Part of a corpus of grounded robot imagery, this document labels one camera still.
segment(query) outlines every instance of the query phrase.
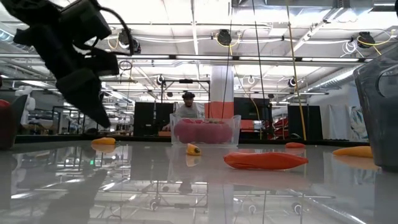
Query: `reflective table surface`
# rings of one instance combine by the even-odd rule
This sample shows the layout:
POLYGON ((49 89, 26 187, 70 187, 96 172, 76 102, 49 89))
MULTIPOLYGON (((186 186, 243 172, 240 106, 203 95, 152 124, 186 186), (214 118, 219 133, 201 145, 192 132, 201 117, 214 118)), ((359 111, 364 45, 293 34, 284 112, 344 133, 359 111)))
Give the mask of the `reflective table surface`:
POLYGON ((157 142, 121 142, 113 152, 84 141, 18 144, 0 154, 0 223, 395 223, 398 176, 335 149, 204 147, 192 157, 157 142), (309 163, 236 170, 223 161, 233 151, 287 152, 309 163))

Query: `clear container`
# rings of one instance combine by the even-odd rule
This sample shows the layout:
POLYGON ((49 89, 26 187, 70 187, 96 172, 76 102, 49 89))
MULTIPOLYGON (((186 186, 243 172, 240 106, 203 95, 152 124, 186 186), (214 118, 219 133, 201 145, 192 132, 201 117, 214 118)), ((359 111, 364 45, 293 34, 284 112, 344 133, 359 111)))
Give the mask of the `clear container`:
POLYGON ((215 144, 237 146, 241 116, 231 119, 181 118, 170 114, 172 144, 215 144))
POLYGON ((374 163, 398 171, 398 49, 354 71, 374 163))

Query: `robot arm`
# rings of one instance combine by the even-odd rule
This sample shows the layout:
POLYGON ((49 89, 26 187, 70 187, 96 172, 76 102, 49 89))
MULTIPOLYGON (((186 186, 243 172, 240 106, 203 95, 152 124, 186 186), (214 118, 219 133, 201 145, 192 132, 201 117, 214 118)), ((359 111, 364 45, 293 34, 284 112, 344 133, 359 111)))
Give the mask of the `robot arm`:
POLYGON ((64 8, 47 0, 0 2, 12 16, 29 25, 26 30, 17 30, 14 42, 34 46, 57 79, 56 86, 64 98, 101 126, 109 127, 100 98, 99 76, 119 74, 116 55, 134 54, 133 39, 127 35, 129 53, 105 52, 85 43, 111 34, 100 11, 114 14, 124 30, 129 30, 122 18, 113 10, 101 7, 97 0, 76 0, 64 8), (75 47, 89 53, 83 55, 75 47))

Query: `gray container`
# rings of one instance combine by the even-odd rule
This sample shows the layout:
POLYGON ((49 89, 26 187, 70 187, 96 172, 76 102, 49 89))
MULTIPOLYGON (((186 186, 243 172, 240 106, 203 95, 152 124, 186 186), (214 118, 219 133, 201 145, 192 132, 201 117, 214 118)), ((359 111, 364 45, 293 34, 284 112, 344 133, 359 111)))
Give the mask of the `gray container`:
POLYGON ((354 71, 374 163, 398 172, 398 48, 354 71))

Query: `person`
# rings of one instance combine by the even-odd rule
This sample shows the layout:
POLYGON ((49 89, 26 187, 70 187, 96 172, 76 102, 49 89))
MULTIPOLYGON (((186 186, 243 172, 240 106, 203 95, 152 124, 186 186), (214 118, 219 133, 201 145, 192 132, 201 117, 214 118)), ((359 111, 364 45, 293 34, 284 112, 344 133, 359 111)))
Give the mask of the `person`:
MULTIPOLYGON (((195 94, 187 91, 182 95, 184 100, 184 105, 182 105, 179 109, 176 110, 175 114, 179 115, 182 118, 198 118, 199 111, 197 105, 193 102, 195 98, 195 94)), ((164 126, 162 128, 163 131, 170 131, 170 124, 164 126)))

